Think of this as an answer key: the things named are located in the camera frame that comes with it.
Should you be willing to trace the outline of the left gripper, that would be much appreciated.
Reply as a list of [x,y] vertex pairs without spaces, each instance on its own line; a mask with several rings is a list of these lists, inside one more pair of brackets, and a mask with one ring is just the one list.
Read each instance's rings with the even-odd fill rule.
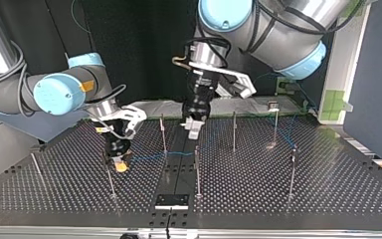
[[197,139],[204,121],[209,117],[211,101],[219,79],[211,73],[202,75],[190,72],[187,76],[186,99],[182,105],[182,117],[185,122],[180,125],[189,131],[189,139]]

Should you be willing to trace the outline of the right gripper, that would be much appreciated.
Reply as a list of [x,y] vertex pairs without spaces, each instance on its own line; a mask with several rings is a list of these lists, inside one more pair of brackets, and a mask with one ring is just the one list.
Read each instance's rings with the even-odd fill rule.
[[[124,136],[123,122],[121,119],[105,120],[106,123],[116,134]],[[126,172],[128,165],[125,160],[120,157],[127,153],[130,149],[130,141],[128,139],[119,139],[110,130],[108,130],[103,124],[98,121],[94,122],[95,131],[101,134],[105,140],[104,151],[108,157],[113,157],[113,163],[117,172]]]

